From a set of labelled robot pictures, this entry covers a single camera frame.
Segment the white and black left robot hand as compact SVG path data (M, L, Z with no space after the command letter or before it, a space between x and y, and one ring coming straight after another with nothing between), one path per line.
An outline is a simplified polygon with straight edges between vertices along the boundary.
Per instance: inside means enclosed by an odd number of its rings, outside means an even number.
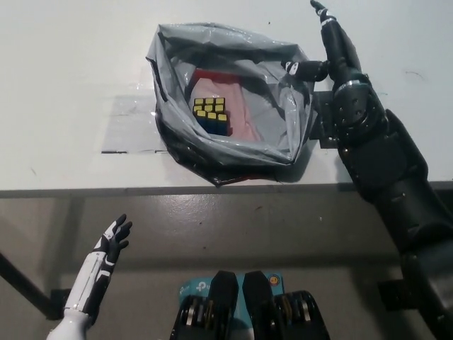
M86 256L67 299L66 309L97 316L120 252L129 244L132 222L125 214L114 220Z

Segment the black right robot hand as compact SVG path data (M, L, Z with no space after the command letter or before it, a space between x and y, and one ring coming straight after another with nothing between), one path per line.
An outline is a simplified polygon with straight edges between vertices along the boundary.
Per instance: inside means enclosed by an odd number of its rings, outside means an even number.
M320 82L330 77L338 88L349 81L366 81L357 51L337 18L320 2L311 1L321 23L321 38L326 50L325 61L282 61L283 69L295 79Z

